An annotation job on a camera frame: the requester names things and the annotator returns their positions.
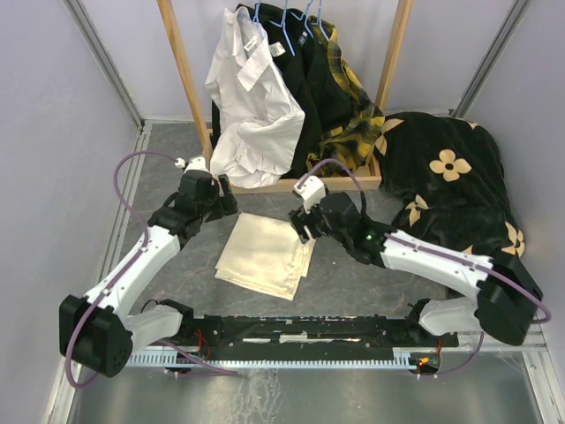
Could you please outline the white shirt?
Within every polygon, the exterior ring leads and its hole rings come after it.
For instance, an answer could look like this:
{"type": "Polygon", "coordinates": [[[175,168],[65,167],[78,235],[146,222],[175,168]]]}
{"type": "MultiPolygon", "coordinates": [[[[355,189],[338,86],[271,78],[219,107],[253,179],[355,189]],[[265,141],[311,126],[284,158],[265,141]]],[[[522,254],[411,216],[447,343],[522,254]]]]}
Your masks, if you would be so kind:
{"type": "Polygon", "coordinates": [[[205,89],[219,110],[210,161],[234,186],[273,186],[291,169],[305,113],[275,64],[267,32],[244,6],[222,17],[205,89]]]}

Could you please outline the blue wire hanger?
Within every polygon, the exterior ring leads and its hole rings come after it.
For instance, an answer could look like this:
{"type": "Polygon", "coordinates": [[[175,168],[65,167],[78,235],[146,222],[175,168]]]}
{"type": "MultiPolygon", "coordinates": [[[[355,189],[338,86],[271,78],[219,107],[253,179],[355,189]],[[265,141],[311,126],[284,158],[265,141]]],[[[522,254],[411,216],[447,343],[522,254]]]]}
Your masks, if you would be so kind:
{"type": "Polygon", "coordinates": [[[250,41],[256,37],[259,41],[267,40],[267,30],[263,24],[261,16],[262,2],[257,1],[254,5],[247,5],[247,18],[244,18],[244,34],[245,39],[250,41]]]}

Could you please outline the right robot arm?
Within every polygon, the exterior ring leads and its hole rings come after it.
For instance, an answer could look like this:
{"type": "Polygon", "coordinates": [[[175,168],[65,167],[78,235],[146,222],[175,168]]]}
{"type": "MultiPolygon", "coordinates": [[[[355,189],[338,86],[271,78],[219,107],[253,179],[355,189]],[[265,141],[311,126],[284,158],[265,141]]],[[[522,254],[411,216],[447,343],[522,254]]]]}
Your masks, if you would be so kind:
{"type": "Polygon", "coordinates": [[[482,331],[505,345],[524,342],[543,294],[518,257],[458,253],[419,240],[372,220],[344,192],[294,194],[302,205],[289,218],[301,241],[333,239],[362,264],[408,272],[458,292],[456,299],[418,304],[416,317],[404,325],[413,344],[466,331],[482,331]]]}

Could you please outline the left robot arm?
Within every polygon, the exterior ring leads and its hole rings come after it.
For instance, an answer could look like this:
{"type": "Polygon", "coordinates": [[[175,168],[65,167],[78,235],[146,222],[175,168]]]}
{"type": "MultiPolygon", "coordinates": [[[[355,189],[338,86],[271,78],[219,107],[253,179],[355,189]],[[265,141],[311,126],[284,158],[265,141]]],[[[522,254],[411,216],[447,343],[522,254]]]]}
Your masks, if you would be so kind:
{"type": "Polygon", "coordinates": [[[189,170],[179,188],[147,222],[142,236],[117,266],[82,297],[67,296],[58,312],[59,349],[67,364],[77,362],[113,377],[130,356],[159,342],[190,342],[193,310],[165,299],[132,314],[132,307],[156,274],[196,236],[204,223],[238,211],[227,176],[189,170]]]}

